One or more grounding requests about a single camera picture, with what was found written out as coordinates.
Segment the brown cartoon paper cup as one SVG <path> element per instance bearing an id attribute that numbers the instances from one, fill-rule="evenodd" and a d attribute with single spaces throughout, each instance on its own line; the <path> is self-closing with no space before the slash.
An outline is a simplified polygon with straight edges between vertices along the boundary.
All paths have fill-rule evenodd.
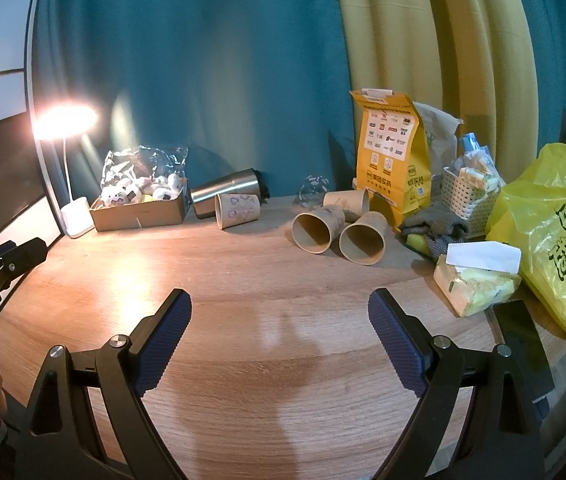
<path id="1" fill-rule="evenodd" d="M 320 255 L 329 249 L 345 228 L 344 211 L 324 206 L 297 214 L 292 222 L 292 237 L 304 252 Z"/>

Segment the brown paper cup front right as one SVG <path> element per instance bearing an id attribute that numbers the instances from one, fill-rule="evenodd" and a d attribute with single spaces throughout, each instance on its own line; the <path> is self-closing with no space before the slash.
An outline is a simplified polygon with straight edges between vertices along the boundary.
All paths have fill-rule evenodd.
<path id="1" fill-rule="evenodd" d="M 347 260 L 374 266 L 383 259 L 388 223 L 383 214 L 369 211 L 346 226 L 339 237 L 339 250 Z"/>

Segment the white patterned paper cup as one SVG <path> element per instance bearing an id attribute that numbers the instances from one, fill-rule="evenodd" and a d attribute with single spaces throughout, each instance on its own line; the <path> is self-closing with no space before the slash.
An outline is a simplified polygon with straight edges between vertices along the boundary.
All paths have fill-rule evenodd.
<path id="1" fill-rule="evenodd" d="M 215 197 L 215 217 L 221 230 L 256 221 L 260 217 L 260 200 L 254 194 L 219 194 Z"/>

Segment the brown paper cup back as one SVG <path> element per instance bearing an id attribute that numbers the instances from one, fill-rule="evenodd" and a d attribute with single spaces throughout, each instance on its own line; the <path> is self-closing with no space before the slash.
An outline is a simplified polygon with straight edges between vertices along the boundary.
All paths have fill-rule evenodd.
<path id="1" fill-rule="evenodd" d="M 339 208 L 347 222 L 357 221 L 370 210 L 369 196 L 365 190 L 328 192 L 323 197 L 323 206 Z"/>

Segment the cardboard box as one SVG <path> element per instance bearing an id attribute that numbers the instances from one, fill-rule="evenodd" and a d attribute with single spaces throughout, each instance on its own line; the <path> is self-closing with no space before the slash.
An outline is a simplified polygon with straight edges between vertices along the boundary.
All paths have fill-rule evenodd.
<path id="1" fill-rule="evenodd" d="M 149 194 L 134 182 L 106 185 L 90 206 L 99 232 L 176 226 L 185 218 L 185 193 L 159 186 Z"/>

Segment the tissue pack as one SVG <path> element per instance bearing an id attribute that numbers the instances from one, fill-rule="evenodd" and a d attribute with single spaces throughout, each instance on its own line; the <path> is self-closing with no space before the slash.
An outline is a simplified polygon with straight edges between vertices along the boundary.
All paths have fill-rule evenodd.
<path id="1" fill-rule="evenodd" d="M 509 300 L 522 279 L 522 251 L 493 240 L 453 243 L 438 257 L 434 280 L 460 318 Z"/>

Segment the plastic bag of plush toys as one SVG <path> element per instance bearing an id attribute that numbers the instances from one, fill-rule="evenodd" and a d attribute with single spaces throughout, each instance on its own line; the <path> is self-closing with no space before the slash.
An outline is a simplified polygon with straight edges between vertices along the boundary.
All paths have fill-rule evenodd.
<path id="1" fill-rule="evenodd" d="M 109 151 L 101 174 L 100 202 L 106 208 L 176 200 L 187 191 L 189 149 L 138 145 Z"/>

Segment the grey green cloth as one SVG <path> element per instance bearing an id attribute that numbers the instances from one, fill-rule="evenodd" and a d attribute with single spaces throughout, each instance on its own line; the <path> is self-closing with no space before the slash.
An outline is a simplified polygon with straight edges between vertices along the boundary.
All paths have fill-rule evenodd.
<path id="1" fill-rule="evenodd" d="M 414 252 L 437 260 L 447 254 L 450 244 L 467 240 L 469 224 L 448 207 L 435 204 L 405 218 L 399 232 Z"/>

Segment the stainless steel thermos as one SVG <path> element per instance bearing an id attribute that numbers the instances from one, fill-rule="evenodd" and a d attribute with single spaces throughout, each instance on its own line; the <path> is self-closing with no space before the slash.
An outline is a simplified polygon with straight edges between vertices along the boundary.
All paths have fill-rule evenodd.
<path id="1" fill-rule="evenodd" d="M 269 188 L 260 171 L 248 168 L 192 188 L 190 196 L 196 218 L 215 215 L 215 200 L 221 194 L 256 195 L 263 203 L 270 197 Z"/>

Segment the yellow plastic bag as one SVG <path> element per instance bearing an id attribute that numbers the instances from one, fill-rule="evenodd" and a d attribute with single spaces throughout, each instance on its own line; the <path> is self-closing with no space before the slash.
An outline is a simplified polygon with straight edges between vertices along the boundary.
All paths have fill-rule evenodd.
<path id="1" fill-rule="evenodd" d="M 546 144 L 502 188 L 486 234 L 522 252 L 519 274 L 566 334 L 566 144 Z"/>

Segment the white woven basket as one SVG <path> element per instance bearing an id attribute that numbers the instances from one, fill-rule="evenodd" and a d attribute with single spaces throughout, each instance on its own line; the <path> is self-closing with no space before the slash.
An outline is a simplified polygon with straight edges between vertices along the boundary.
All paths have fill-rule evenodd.
<path id="1" fill-rule="evenodd" d="M 443 169 L 441 203 L 467 222 L 469 238 L 486 234 L 488 219 L 499 193 L 499 188 L 491 191 L 477 188 L 448 167 Z"/>

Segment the yellow paper bag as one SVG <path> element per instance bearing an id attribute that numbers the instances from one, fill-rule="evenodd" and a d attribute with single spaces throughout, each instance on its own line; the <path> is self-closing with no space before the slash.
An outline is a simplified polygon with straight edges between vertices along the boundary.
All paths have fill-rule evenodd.
<path id="1" fill-rule="evenodd" d="M 403 92 L 361 89 L 350 96 L 362 110 L 357 187 L 373 195 L 371 207 L 397 229 L 411 214 L 428 207 L 432 196 L 423 120 Z"/>

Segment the beige paper bag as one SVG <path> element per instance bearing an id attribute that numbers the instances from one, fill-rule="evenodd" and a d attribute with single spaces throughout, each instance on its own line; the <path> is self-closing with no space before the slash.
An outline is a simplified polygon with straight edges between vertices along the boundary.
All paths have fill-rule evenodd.
<path id="1" fill-rule="evenodd" d="M 456 130 L 463 120 L 432 105 L 415 102 L 414 106 L 426 133 L 430 171 L 441 174 L 443 168 L 450 166 L 458 155 Z"/>

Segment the teal curtain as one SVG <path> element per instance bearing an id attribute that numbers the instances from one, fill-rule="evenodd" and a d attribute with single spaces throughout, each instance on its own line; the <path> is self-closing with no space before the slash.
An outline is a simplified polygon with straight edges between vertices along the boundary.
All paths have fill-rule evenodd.
<path id="1" fill-rule="evenodd" d="M 99 117 L 57 188 L 96 197 L 108 152 L 138 145 L 186 146 L 192 185 L 247 168 L 274 196 L 309 174 L 353 180 L 338 0 L 37 0 L 32 53 L 38 110 L 74 101 Z"/>

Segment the yellow curtain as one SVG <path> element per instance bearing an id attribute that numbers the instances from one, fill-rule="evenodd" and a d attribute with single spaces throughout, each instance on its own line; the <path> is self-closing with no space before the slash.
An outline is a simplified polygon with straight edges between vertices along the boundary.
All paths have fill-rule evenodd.
<path id="1" fill-rule="evenodd" d="M 461 119 L 505 181 L 537 156 L 537 72 L 522 0 L 339 0 L 350 84 Z"/>

